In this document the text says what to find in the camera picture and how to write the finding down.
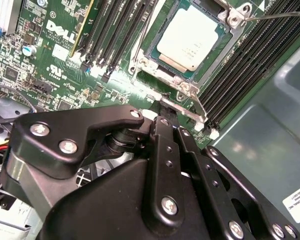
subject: black metal bracket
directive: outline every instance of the black metal bracket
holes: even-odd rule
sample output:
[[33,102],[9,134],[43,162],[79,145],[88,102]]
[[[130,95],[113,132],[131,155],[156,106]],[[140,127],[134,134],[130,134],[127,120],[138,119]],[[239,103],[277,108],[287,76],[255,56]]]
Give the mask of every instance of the black metal bracket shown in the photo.
[[[116,231],[122,226],[131,229],[131,219],[133,224],[144,223],[137,239],[181,239],[180,235],[184,239],[188,234],[195,239],[294,239],[286,226],[300,239],[293,225],[225,156],[211,146],[200,151],[189,131],[174,128],[179,125],[171,122],[177,119],[174,113],[168,114],[170,117],[163,114],[151,121],[132,106],[122,105],[21,116],[11,133],[2,184],[5,188],[19,186],[20,197],[28,198],[42,220],[55,206],[53,211],[60,210],[61,215],[50,211],[45,224],[62,223],[68,236],[87,232],[87,226],[80,224],[81,213],[102,209],[100,216],[120,226],[99,229],[94,225],[103,236],[121,236]],[[35,124],[46,126],[48,133],[34,134],[31,128]],[[61,151],[64,140],[75,143],[76,151]],[[80,166],[117,158],[123,152],[134,153],[134,159],[76,189],[74,176]],[[134,171],[140,172],[131,176]],[[109,198],[115,214],[109,215],[113,212],[113,205],[107,204]],[[74,216],[69,217],[69,209]],[[194,223],[202,229],[187,233]],[[124,231],[128,239],[133,234]]]
[[[137,129],[143,123],[142,115],[129,105],[26,114],[14,122],[10,146],[18,158],[48,176],[68,179],[80,166],[96,161],[107,134],[119,129]],[[49,134],[34,135],[31,132],[34,124],[47,126]],[[62,152],[59,144],[63,140],[75,143],[76,152]],[[89,142],[93,147],[87,153]]]
[[153,121],[149,144],[153,151],[146,173],[142,218],[155,234],[169,236],[183,223],[185,206],[179,147],[174,142],[173,126],[164,117]]

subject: chip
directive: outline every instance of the chip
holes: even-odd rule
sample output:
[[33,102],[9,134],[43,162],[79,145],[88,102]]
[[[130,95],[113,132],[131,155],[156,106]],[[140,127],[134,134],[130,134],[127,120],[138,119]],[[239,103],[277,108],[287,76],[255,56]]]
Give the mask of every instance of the chip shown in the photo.
[[42,30],[42,26],[36,24],[36,25],[35,25],[35,28],[34,28],[34,32],[35,32],[36,34],[40,35],[41,30]]
[[24,35],[24,37],[23,37],[23,41],[25,42],[25,43],[27,43],[27,44],[34,44],[34,42],[35,42],[35,37],[34,36],[31,36],[31,35],[29,35],[29,34],[26,34],[26,35]]
[[18,79],[18,71],[14,70],[13,68],[7,66],[5,69],[4,77],[11,80],[11,81],[17,81]]
[[[204,27],[198,30],[198,24]],[[159,59],[182,73],[194,72],[218,41],[217,27],[194,6],[180,8],[157,45]]]
[[60,101],[59,104],[59,110],[69,110],[71,108],[71,105],[63,100]]
[[34,22],[29,23],[29,30],[34,31],[36,27],[36,24]]
[[100,97],[100,94],[99,94],[98,92],[93,91],[93,92],[91,93],[91,99],[92,99],[92,100],[98,100],[99,97]]
[[81,27],[82,27],[82,24],[81,24],[81,23],[78,23],[78,24],[75,26],[75,31],[76,31],[77,33],[79,33],[80,30],[81,30]]
[[85,17],[82,16],[82,15],[79,15],[79,17],[78,17],[78,22],[79,22],[79,23],[83,23],[84,20],[85,20]]
[[95,86],[95,90],[97,90],[99,93],[101,93],[102,91],[103,91],[103,87],[102,86],[100,86],[100,85],[96,85]]

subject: integrated circuit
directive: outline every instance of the integrated circuit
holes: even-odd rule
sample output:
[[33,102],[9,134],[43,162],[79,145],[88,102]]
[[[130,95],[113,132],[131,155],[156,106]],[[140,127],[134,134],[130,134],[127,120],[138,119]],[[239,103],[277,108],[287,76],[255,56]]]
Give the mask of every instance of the integrated circuit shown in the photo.
[[4,77],[15,82],[18,79],[18,74],[17,70],[7,66],[4,72]]
[[63,100],[60,101],[59,103],[59,110],[69,110],[71,108],[71,105]]
[[36,38],[34,36],[31,36],[30,34],[26,34],[24,35],[23,37],[23,41],[26,43],[26,44],[34,44],[35,43],[35,40]]
[[176,1],[174,6],[145,56],[168,75],[191,82],[229,30],[191,0]]
[[36,24],[33,31],[39,35],[42,31],[42,26]]

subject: metal screw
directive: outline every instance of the metal screw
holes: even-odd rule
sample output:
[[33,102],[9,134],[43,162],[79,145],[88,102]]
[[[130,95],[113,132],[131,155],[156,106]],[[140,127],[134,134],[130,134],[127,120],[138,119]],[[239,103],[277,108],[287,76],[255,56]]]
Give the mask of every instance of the metal screw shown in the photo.
[[169,215],[176,215],[178,212],[177,204],[172,198],[165,196],[162,198],[161,205],[163,210]]
[[292,227],[290,227],[288,225],[285,225],[284,227],[285,227],[285,230],[291,235],[291,237],[293,237],[294,239],[297,238],[297,235]]
[[45,8],[48,5],[47,0],[37,0],[38,5],[42,8]]
[[282,229],[277,225],[277,224],[273,224],[272,225],[274,232],[280,237],[280,238],[284,238],[285,234],[282,231]]
[[162,122],[166,126],[169,126],[169,122],[164,118],[161,118],[160,122]]
[[237,26],[239,24],[238,18],[236,16],[230,17],[229,20],[228,20],[228,22],[233,27]]
[[218,152],[214,150],[213,148],[210,149],[210,152],[212,153],[213,156],[218,156]]
[[65,154],[74,154],[78,150],[77,144],[70,140],[63,140],[59,143],[61,152]]
[[131,110],[130,111],[131,115],[134,116],[135,118],[140,118],[140,114],[136,110]]
[[183,132],[183,134],[184,134],[184,135],[186,135],[187,137],[189,137],[189,136],[190,136],[190,133],[189,133],[187,130],[185,130],[185,129],[182,129],[182,132]]
[[30,132],[38,137],[44,137],[50,133],[50,129],[46,125],[36,123],[30,127]]
[[244,239],[244,231],[242,231],[242,228],[238,223],[235,221],[230,221],[229,222],[229,228],[232,232],[232,234],[237,238],[237,239]]

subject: white label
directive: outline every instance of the white label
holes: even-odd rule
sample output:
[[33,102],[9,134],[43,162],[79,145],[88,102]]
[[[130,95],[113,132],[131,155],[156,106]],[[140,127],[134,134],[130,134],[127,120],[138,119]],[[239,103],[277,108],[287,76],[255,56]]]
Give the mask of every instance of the white label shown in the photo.
[[300,189],[282,201],[296,223],[300,223]]
[[64,48],[63,46],[60,46],[58,44],[54,45],[52,56],[56,57],[57,59],[60,59],[62,61],[66,61],[69,54],[69,50]]

